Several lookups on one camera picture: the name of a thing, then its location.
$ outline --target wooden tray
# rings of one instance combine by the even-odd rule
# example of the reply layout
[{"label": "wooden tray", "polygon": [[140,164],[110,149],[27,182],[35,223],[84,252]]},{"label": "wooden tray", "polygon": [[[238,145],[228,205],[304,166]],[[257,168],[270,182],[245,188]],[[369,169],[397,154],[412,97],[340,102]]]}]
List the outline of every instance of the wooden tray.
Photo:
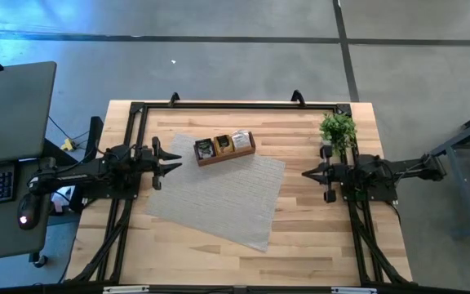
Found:
[{"label": "wooden tray", "polygon": [[251,143],[250,147],[247,147],[245,149],[240,149],[229,154],[221,154],[221,155],[217,154],[215,157],[212,157],[212,158],[199,159],[199,152],[197,151],[197,145],[194,145],[193,149],[195,150],[195,157],[197,158],[197,163],[199,164],[199,167],[204,167],[212,163],[220,163],[224,160],[238,158],[244,155],[254,154],[256,151],[255,141],[253,140],[253,135],[251,134],[251,131],[249,131],[248,134],[250,134],[250,143]]}]

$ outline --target desk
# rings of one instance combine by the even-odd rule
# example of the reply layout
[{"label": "desk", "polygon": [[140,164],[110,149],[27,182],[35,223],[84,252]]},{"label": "desk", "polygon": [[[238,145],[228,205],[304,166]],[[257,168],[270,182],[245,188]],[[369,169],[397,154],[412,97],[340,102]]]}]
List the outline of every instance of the desk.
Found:
[{"label": "desk", "polygon": [[[100,149],[122,144],[130,104],[129,100],[110,101]],[[359,151],[383,155],[372,104],[351,106]],[[253,132],[257,154],[282,160],[286,170],[266,253],[148,216],[151,175],[143,175],[132,209],[121,284],[358,285],[347,205],[340,196],[336,203],[325,203],[324,188],[300,175],[321,160],[318,124],[323,114],[323,110],[149,110],[145,144],[158,136],[162,147],[171,151],[176,133],[212,137],[245,128]],[[109,200],[99,200],[83,212],[67,278],[79,274],[103,242],[109,206]],[[399,273],[411,280],[397,215],[385,203],[371,203],[371,211],[380,248]],[[114,248],[111,252],[107,277]],[[369,252],[365,256],[373,276]]]}]

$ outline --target wooden tabletop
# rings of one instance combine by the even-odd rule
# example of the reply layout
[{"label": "wooden tabletop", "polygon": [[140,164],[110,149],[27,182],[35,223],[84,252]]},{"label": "wooden tabletop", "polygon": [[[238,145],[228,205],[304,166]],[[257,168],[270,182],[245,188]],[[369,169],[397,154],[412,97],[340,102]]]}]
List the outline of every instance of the wooden tabletop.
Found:
[{"label": "wooden tabletop", "polygon": [[[110,101],[101,149],[122,144],[130,103],[129,100]],[[351,106],[360,153],[382,156],[372,104],[352,103]],[[177,133],[207,138],[244,128],[253,132],[257,154],[282,160],[286,170],[269,249],[265,253],[147,215],[151,174],[143,175],[139,198],[132,210],[121,283],[358,285],[347,205],[340,196],[336,203],[325,203],[323,186],[300,175],[321,160],[318,126],[323,114],[322,110],[149,110],[145,143],[158,136],[162,147],[171,152],[170,144]],[[138,126],[137,118],[132,142]],[[110,203],[98,200],[83,212],[67,278],[79,274],[103,242]],[[397,215],[385,203],[371,203],[371,212],[380,248],[399,273],[411,280]],[[111,273],[114,253],[115,247],[107,276]],[[372,277],[369,252],[365,256]]]}]

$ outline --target potted plant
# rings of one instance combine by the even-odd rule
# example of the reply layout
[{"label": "potted plant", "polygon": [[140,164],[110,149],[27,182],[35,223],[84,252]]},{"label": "potted plant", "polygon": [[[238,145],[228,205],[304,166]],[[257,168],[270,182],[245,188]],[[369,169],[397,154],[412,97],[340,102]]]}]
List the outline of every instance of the potted plant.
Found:
[{"label": "potted plant", "polygon": [[331,141],[337,155],[345,154],[347,148],[355,146],[355,123],[346,114],[324,114],[320,131],[323,140]]}]

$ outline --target computer mouse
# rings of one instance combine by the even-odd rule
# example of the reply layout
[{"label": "computer mouse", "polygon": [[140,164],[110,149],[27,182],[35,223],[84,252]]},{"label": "computer mouse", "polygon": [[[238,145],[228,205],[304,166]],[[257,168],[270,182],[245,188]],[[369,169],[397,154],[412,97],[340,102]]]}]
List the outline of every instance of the computer mouse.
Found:
[{"label": "computer mouse", "polygon": [[33,229],[39,222],[39,208],[41,198],[36,195],[26,194],[17,207],[17,222],[21,229]]}]

